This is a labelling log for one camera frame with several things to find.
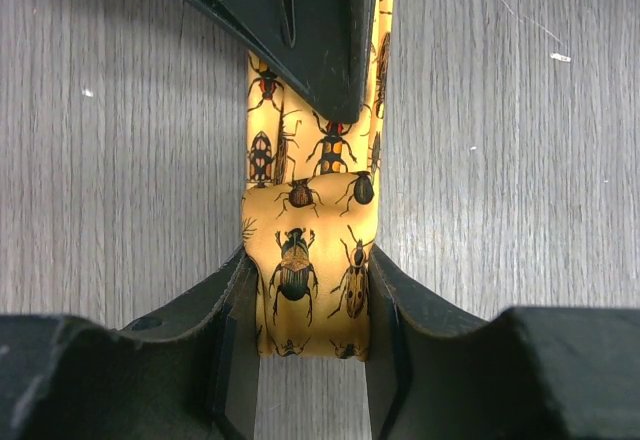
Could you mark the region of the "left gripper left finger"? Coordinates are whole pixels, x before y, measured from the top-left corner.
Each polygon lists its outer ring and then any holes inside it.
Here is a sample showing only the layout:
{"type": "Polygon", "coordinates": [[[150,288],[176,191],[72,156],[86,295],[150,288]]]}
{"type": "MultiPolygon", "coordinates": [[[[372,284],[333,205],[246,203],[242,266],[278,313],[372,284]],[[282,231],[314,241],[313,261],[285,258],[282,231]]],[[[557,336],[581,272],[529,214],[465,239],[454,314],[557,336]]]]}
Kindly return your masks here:
{"type": "Polygon", "coordinates": [[[74,315],[3,315],[2,437],[252,438],[256,281],[237,250],[121,330],[74,315]]]}

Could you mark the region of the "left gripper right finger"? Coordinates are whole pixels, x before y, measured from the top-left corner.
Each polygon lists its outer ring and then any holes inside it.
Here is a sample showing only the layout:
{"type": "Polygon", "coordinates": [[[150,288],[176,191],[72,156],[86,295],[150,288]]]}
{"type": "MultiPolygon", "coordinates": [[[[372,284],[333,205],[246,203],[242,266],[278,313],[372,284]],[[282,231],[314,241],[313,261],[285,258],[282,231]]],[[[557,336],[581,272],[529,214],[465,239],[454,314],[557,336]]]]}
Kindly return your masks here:
{"type": "Polygon", "coordinates": [[[486,321],[369,261],[376,439],[635,439],[639,313],[511,307],[486,321]]]}

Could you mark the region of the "yellow beetle print tie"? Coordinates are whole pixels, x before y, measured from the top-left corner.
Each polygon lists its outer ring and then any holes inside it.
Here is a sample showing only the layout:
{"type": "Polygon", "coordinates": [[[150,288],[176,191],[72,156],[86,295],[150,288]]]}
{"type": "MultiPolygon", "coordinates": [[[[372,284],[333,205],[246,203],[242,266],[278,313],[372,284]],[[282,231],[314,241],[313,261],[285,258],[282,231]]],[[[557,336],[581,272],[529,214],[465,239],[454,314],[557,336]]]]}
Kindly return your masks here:
{"type": "Polygon", "coordinates": [[[364,104],[327,120],[251,56],[243,245],[258,274],[260,355],[365,360],[369,257],[394,0],[375,0],[364,104]]]}

